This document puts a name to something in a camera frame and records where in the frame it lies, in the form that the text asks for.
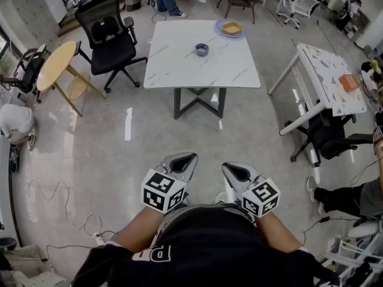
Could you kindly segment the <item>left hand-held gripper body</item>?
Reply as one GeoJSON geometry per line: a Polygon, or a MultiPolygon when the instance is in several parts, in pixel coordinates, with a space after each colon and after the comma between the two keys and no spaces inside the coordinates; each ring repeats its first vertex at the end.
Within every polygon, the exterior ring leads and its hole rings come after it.
{"type": "Polygon", "coordinates": [[[141,203],[162,214],[184,200],[189,172],[176,172],[165,164],[150,169],[141,183],[141,203]]]}

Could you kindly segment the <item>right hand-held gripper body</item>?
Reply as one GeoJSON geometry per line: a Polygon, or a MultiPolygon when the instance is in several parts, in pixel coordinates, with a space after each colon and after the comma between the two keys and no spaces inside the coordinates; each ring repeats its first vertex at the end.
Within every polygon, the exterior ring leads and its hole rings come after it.
{"type": "Polygon", "coordinates": [[[278,207],[281,192],[271,178],[250,185],[239,195],[242,208],[255,217],[263,217],[278,207]]]}

